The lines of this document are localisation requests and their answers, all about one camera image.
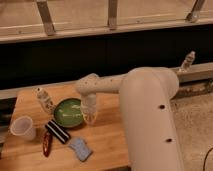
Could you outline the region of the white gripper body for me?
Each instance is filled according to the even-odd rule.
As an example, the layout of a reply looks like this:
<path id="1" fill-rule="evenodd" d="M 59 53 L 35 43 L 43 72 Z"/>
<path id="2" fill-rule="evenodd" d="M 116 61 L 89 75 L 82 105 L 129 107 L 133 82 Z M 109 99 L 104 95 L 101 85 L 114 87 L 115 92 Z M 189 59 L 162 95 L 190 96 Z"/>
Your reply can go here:
<path id="1" fill-rule="evenodd" d="M 81 111 L 86 115 L 93 115 L 96 112 L 96 95 L 81 96 Z"/>

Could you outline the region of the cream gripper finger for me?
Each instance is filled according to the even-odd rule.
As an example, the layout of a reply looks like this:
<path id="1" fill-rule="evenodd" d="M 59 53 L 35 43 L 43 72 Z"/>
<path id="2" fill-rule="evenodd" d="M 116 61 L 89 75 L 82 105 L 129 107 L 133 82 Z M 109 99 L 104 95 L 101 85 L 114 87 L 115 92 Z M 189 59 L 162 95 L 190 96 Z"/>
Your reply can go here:
<path id="1" fill-rule="evenodd" d="M 91 125 L 92 124 L 92 118 L 91 118 L 91 115 L 88 115 L 88 114 L 83 114 L 83 118 L 84 118 L 84 121 Z"/>
<path id="2" fill-rule="evenodd" d="M 96 112 L 92 115 L 92 124 L 94 124 L 96 122 L 97 117 L 98 117 L 98 112 Z"/>

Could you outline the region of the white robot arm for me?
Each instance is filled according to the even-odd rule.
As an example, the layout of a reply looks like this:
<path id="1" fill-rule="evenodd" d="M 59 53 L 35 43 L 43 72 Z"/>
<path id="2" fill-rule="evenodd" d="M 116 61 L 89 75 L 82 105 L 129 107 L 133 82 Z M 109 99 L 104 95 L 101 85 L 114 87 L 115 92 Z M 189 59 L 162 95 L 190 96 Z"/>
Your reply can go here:
<path id="1" fill-rule="evenodd" d="M 76 82 L 81 111 L 96 112 L 98 93 L 117 93 L 132 171 L 184 171 L 170 100 L 179 89 L 174 71 L 141 67 L 101 78 L 89 74 Z"/>

